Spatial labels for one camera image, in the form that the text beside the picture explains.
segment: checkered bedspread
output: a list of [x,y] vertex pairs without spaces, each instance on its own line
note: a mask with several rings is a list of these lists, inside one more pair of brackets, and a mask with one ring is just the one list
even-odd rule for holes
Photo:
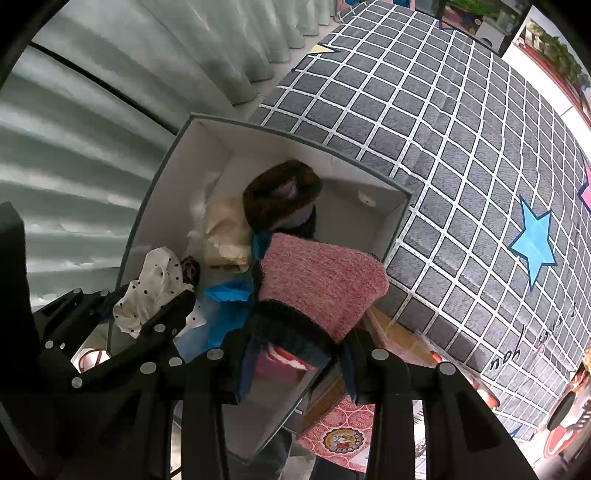
[[[545,99],[465,35],[383,2],[345,22],[320,42],[336,52],[306,56],[251,121],[324,143],[413,192],[379,306],[481,372],[505,427],[527,439],[589,337],[584,156]],[[509,249],[524,230],[522,198],[537,216],[551,210],[543,240],[556,266],[542,266],[533,289]],[[522,331],[521,354],[503,364]]]

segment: poster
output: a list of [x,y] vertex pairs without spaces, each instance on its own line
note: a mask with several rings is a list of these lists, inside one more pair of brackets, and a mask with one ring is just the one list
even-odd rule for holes
[[591,127],[589,72],[558,28],[532,8],[515,43],[554,80]]

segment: orange patterned cloth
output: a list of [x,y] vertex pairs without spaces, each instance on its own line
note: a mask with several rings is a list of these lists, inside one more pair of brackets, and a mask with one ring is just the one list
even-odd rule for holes
[[346,395],[296,441],[319,457],[365,472],[373,424],[374,405],[357,406]]

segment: clothing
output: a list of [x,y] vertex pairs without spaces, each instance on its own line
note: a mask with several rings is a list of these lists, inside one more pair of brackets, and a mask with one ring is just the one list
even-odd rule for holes
[[201,310],[201,304],[199,303],[199,301],[197,299],[195,299],[195,306],[193,307],[193,310],[191,311],[191,313],[189,313],[189,315],[187,315],[186,321],[187,321],[187,324],[178,333],[177,336],[181,337],[185,333],[187,333],[189,330],[197,328],[197,327],[201,327],[207,323],[207,320]]
[[252,237],[252,257],[254,260],[262,260],[271,244],[271,232],[261,232]]
[[255,233],[282,230],[311,238],[316,227],[314,202],[322,180],[308,165],[288,160],[270,168],[246,187],[242,200]]
[[269,342],[316,368],[324,368],[336,354],[336,343],[299,310],[280,301],[258,301],[249,314],[252,335]]
[[261,274],[260,303],[275,301],[296,309],[335,342],[389,286],[384,266],[373,256],[283,233],[273,235]]
[[242,328],[252,304],[252,282],[232,280],[204,290],[204,295],[220,303],[212,318],[205,350],[219,347],[228,332]]
[[197,287],[197,285],[199,285],[201,267],[199,262],[191,255],[181,260],[181,270],[183,271],[184,283],[190,283],[193,287]]
[[251,263],[251,235],[240,197],[209,202],[205,223],[205,263],[210,267],[245,272]]
[[273,345],[272,343],[267,344],[267,357],[273,362],[282,365],[289,365],[290,367],[296,368],[298,370],[313,370],[314,367],[308,365],[306,362],[303,362],[295,355],[283,350],[283,348],[279,348],[278,346]]
[[137,338],[141,326],[170,300],[195,287],[183,282],[177,257],[166,247],[148,252],[139,279],[129,282],[127,292],[113,307],[115,324]]

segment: white curtain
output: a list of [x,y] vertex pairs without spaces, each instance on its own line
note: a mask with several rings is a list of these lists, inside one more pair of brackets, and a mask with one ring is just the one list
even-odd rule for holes
[[0,202],[25,221],[34,308],[114,286],[189,113],[235,116],[333,3],[70,0],[43,27],[0,89]]

